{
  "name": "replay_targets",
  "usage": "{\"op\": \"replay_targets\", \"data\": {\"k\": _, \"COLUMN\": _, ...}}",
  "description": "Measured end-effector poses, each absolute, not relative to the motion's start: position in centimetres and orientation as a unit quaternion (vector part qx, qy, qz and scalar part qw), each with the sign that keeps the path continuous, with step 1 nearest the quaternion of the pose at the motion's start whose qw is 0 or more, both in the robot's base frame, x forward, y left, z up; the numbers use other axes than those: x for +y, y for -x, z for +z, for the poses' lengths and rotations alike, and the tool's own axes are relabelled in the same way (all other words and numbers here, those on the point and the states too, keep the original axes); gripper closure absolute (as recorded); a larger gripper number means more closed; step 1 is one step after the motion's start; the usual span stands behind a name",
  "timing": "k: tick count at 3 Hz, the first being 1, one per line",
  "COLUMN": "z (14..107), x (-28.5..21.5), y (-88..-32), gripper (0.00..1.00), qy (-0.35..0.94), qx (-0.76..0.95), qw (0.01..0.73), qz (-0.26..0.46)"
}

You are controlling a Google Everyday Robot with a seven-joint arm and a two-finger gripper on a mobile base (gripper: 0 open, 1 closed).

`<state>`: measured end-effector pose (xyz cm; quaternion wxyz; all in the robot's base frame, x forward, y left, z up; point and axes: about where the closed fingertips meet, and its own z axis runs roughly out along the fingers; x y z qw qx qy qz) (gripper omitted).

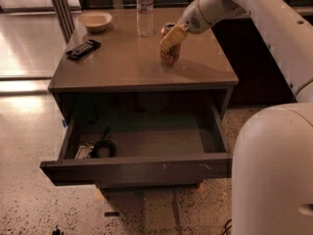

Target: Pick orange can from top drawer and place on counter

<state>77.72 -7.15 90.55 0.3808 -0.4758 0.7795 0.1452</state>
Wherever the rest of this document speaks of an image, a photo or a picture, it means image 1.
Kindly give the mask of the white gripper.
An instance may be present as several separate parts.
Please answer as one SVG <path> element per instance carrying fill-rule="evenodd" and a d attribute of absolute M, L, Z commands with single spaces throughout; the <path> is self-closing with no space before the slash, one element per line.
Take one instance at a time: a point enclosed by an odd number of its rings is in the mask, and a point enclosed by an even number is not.
<path fill-rule="evenodd" d="M 195 0 L 185 9 L 178 24 L 160 40 L 160 45 L 169 49 L 185 40 L 188 31 L 200 34 L 220 21 L 240 16 L 245 12 L 232 0 Z"/>

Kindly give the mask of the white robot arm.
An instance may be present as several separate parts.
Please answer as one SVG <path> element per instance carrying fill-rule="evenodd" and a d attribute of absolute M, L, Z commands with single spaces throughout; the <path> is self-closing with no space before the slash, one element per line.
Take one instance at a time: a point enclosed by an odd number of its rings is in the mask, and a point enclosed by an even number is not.
<path fill-rule="evenodd" d="M 195 0 L 160 44 L 248 14 L 294 103 L 241 129 L 232 165 L 232 235 L 313 235 L 313 26 L 283 0 Z"/>

